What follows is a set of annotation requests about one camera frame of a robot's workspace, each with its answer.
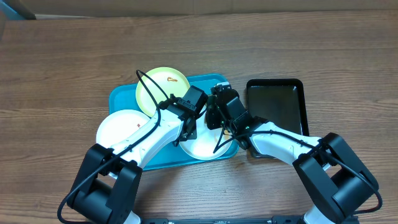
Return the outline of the white plate with orange stain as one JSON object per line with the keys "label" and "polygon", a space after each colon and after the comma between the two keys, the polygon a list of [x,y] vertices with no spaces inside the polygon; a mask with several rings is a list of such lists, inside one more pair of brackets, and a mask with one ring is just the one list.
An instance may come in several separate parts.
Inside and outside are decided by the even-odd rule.
{"label": "white plate with orange stain", "polygon": [[222,126],[216,129],[208,129],[205,110],[206,108],[202,109],[203,114],[196,120],[196,138],[181,141],[181,148],[189,156],[201,161],[233,156],[238,150],[234,142],[227,142],[221,147],[225,141],[231,138],[230,133],[225,129],[220,140]]}

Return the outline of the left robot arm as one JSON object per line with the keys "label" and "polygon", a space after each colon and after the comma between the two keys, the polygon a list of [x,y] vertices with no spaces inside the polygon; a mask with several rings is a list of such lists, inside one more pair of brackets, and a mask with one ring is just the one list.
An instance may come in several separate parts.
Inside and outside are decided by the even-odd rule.
{"label": "left robot arm", "polygon": [[142,223],[132,210],[143,168],[167,144],[196,135],[196,120],[208,99],[191,86],[181,97],[159,103],[155,115],[125,140],[89,148],[70,193],[62,201],[87,223]]}

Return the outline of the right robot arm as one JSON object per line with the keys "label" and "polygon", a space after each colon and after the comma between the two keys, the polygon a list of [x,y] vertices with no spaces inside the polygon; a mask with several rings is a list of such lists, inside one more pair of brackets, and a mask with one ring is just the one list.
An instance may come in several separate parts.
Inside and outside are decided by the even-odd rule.
{"label": "right robot arm", "polygon": [[313,202],[301,223],[343,223],[382,207],[377,180],[335,133],[303,136],[252,116],[228,82],[211,88],[206,122],[209,129],[228,131],[241,148],[294,167]]}

